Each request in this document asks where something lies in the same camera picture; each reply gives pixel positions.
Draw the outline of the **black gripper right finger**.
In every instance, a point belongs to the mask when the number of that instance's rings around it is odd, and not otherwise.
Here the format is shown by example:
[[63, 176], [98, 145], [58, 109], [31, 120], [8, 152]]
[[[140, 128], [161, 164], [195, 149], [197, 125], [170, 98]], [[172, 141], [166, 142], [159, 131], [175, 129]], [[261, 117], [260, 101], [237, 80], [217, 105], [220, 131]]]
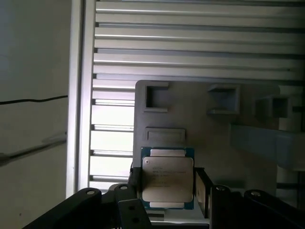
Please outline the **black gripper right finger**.
[[305, 213], [269, 193], [243, 194], [215, 185], [204, 168], [194, 168], [194, 194], [211, 229], [303, 229]]

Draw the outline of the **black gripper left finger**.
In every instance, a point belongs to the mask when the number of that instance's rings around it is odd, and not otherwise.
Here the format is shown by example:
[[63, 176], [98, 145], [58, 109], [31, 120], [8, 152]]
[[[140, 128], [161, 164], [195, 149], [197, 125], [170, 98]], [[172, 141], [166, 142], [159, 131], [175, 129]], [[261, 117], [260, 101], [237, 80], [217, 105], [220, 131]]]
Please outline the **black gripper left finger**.
[[134, 167], [127, 183], [105, 194], [84, 188], [33, 222], [27, 229], [150, 229], [152, 224], [137, 197], [142, 169]]

